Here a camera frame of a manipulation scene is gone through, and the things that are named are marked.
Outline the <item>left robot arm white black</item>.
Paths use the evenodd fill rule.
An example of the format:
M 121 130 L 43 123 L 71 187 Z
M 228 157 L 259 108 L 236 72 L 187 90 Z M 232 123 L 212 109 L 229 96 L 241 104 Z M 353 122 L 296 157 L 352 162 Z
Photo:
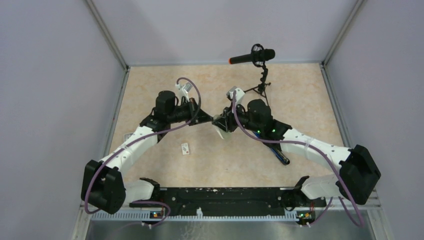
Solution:
M 124 175 L 149 148 L 172 130 L 172 124 L 183 122 L 193 126 L 212 120 L 194 98 L 182 97 L 178 102 L 174 92 L 159 92 L 151 113 L 122 145 L 101 160 L 90 160 L 85 165 L 81 200 L 109 214 L 115 214 L 124 204 L 136 201 L 143 201 L 149 207 L 156 206 L 161 198 L 157 182 L 140 178 L 125 184 Z

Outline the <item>blue stapler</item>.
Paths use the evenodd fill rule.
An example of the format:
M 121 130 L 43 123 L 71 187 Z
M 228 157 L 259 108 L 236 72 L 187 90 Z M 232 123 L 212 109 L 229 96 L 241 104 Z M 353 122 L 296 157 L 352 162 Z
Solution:
M 278 139 L 274 139 L 266 135 L 262 136 L 261 133 L 259 133 L 258 131 L 253 133 L 259 139 L 268 140 L 268 141 L 278 141 Z M 263 141 L 261 143 L 267 146 L 283 165 L 286 166 L 290 164 L 289 158 L 282 152 L 282 149 L 279 143 L 269 143 L 269 142 L 263 142 Z

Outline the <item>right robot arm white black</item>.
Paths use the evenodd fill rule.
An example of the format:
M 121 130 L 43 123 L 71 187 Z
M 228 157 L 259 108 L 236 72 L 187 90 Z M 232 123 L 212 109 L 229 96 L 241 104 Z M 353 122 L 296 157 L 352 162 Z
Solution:
M 212 125 L 223 135 L 237 128 L 249 132 L 258 142 L 281 152 L 297 154 L 328 168 L 332 173 L 321 177 L 305 177 L 300 188 L 293 192 L 299 206 L 307 206 L 313 199 L 343 197 L 357 205 L 365 205 L 381 178 L 370 151 L 357 144 L 354 148 L 329 144 L 305 135 L 291 125 L 272 116 L 271 108 L 261 99 L 226 107 L 212 120 Z

